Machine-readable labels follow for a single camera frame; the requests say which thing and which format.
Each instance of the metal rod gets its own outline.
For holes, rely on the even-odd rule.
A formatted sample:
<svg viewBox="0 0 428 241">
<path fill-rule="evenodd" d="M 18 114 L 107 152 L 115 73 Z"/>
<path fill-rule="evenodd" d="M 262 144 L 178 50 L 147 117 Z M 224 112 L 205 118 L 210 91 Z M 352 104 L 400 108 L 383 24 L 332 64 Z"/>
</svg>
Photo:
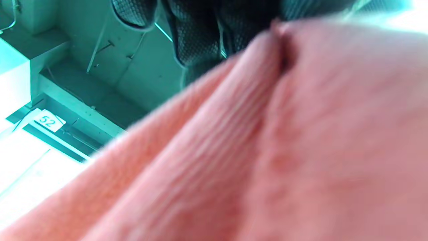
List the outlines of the metal rod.
<svg viewBox="0 0 428 241">
<path fill-rule="evenodd" d="M 16 4 L 16 0 L 12 0 L 12 8 L 13 8 L 13 22 L 9 25 L 9 26 L 7 26 L 7 27 L 5 27 L 5 28 L 2 28 L 2 29 L 0 29 L 0 33 L 3 33 L 3 31 L 4 30 L 8 30 L 8 29 L 10 29 L 10 28 L 13 28 L 13 26 L 15 26 L 15 24 L 16 24 L 16 10 L 17 10 L 17 4 Z"/>
<path fill-rule="evenodd" d="M 106 31 L 109 16 L 110 15 L 108 13 L 105 17 L 103 27 L 101 28 L 100 35 L 98 36 L 97 43 L 95 44 L 94 51 L 92 52 L 91 60 L 89 61 L 89 65 L 88 65 L 88 68 L 86 69 L 86 73 L 89 73 L 91 71 L 92 65 L 94 64 L 95 55 L 97 54 L 98 48 L 100 47 L 100 44 L 101 44 L 101 40 L 103 39 L 104 33 Z"/>
</svg>

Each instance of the white wall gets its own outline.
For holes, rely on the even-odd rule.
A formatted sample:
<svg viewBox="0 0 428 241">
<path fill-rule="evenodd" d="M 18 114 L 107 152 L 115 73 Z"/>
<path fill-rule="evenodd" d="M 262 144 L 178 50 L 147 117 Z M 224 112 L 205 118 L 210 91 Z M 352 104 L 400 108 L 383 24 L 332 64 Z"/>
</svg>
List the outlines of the white wall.
<svg viewBox="0 0 428 241">
<path fill-rule="evenodd" d="M 30 60 L 0 38 L 0 119 L 30 101 Z"/>
</svg>

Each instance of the number 52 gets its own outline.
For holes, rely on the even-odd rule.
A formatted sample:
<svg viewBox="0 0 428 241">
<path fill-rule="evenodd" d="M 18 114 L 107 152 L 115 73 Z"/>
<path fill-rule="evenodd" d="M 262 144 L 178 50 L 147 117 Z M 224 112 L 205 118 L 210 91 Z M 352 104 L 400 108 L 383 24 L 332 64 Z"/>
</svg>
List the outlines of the number 52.
<svg viewBox="0 0 428 241">
<path fill-rule="evenodd" d="M 55 120 L 50 119 L 49 116 L 43 116 L 39 121 L 47 127 L 55 124 Z"/>
</svg>

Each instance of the black mesh fabric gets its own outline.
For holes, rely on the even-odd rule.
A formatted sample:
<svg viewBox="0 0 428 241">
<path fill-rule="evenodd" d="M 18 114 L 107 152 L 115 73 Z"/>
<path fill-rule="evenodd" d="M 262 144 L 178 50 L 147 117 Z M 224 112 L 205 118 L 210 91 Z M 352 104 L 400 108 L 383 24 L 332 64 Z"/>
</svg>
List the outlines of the black mesh fabric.
<svg viewBox="0 0 428 241">
<path fill-rule="evenodd" d="M 112 0 L 119 20 L 147 30 L 155 21 L 157 0 Z M 360 11 L 396 11 L 410 0 L 160 0 L 172 33 L 175 56 L 188 85 L 221 62 L 224 47 L 230 56 L 244 49 L 274 18 L 292 21 L 327 15 L 361 5 Z"/>
<path fill-rule="evenodd" d="M 112 0 L 116 16 L 127 26 L 148 30 L 155 23 L 157 0 Z"/>
</svg>

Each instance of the number label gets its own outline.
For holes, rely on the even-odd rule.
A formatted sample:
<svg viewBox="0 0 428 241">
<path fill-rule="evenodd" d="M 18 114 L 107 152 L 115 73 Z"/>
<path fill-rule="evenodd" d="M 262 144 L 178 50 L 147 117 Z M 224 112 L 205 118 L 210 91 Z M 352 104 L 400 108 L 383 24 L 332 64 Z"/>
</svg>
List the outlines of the number label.
<svg viewBox="0 0 428 241">
<path fill-rule="evenodd" d="M 43 110 L 34 120 L 53 132 L 57 132 L 65 124 L 63 119 L 48 110 Z"/>
</svg>

